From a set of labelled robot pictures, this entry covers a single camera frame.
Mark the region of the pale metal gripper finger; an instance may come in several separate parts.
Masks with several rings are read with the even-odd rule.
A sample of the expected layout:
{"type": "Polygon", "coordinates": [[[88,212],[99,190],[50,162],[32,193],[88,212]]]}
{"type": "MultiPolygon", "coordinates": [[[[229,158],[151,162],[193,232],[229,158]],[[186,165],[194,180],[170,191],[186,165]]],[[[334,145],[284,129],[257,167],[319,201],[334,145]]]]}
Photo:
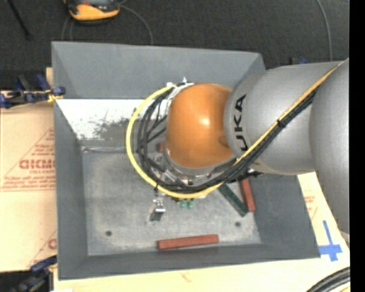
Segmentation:
{"type": "Polygon", "coordinates": [[[149,221],[160,221],[166,208],[162,198],[155,198],[150,208],[149,221]]]}

